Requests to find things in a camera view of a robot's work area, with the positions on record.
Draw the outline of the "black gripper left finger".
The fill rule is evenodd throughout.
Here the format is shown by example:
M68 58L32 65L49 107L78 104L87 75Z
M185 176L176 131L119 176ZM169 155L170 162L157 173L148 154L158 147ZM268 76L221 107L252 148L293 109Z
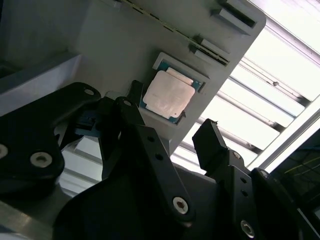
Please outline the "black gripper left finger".
M77 195L61 212L61 224L175 224L189 227L196 218L190 197L156 131L147 127L136 104L126 97L102 98L81 82L72 83L0 119L0 142L8 153L0 163L1 193L42 193L56 183L65 161L54 128L96 106L102 151L102 181Z

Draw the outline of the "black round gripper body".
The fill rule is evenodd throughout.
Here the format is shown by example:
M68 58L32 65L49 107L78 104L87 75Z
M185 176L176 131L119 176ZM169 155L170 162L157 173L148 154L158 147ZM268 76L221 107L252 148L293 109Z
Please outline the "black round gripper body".
M211 120L193 137L205 174L174 166L140 117L101 135L102 181L70 200L55 240L247 240L250 173Z

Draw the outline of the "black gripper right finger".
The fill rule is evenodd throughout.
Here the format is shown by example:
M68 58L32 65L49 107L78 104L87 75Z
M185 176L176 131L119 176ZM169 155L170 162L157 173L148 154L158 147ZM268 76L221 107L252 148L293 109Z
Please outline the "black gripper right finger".
M200 168L218 184L219 240L318 240L319 227L287 190L261 168L248 170L206 119L192 137Z

